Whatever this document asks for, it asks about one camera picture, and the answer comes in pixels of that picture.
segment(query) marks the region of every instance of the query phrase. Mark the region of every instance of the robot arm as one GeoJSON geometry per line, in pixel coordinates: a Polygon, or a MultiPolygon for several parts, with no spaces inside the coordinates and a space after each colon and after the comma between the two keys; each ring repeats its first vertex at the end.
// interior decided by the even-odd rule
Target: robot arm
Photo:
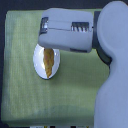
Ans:
{"type": "Polygon", "coordinates": [[[75,52],[92,49],[93,15],[68,9],[48,9],[42,15],[39,45],[75,52]]]}
{"type": "MultiPolygon", "coordinates": [[[[42,15],[38,43],[46,48],[90,52],[93,27],[89,12],[49,9],[42,15]]],[[[112,63],[109,78],[96,97],[94,128],[127,128],[128,6],[120,1],[105,6],[96,32],[100,47],[112,63]]]]}

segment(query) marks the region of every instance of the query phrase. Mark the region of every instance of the towel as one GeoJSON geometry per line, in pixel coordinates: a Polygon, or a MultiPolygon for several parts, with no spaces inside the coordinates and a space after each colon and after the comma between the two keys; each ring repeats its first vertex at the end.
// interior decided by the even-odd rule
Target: towel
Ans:
{"type": "Polygon", "coordinates": [[[42,13],[8,11],[6,15],[1,119],[9,126],[93,125],[96,94],[109,68],[94,49],[90,53],[60,50],[55,76],[40,78],[33,53],[42,13]]]}

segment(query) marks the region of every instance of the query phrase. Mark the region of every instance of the green cloth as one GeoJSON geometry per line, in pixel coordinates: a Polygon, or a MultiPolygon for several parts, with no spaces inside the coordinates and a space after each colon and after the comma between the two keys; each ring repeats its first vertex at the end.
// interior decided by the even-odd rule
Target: green cloth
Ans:
{"type": "Polygon", "coordinates": [[[10,126],[93,125],[95,97],[109,68],[95,50],[89,54],[60,50],[55,76],[40,78],[33,53],[42,12],[6,15],[2,121],[10,126]]]}

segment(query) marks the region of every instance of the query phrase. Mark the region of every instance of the green fabric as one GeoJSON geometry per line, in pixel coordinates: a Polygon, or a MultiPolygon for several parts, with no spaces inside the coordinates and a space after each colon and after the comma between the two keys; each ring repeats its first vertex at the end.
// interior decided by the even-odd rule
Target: green fabric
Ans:
{"type": "Polygon", "coordinates": [[[95,50],[89,54],[60,51],[56,75],[40,78],[33,53],[42,12],[6,15],[2,121],[10,126],[93,125],[95,97],[109,68],[95,50]]]}

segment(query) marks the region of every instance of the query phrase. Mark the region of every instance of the table surface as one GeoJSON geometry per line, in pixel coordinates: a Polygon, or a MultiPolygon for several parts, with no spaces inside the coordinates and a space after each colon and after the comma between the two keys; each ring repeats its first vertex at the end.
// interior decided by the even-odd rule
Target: table surface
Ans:
{"type": "Polygon", "coordinates": [[[0,103],[2,97],[3,84],[3,63],[5,45],[5,18],[9,10],[45,10],[51,7],[67,9],[91,9],[103,8],[112,0],[2,0],[0,3],[0,103]]]}

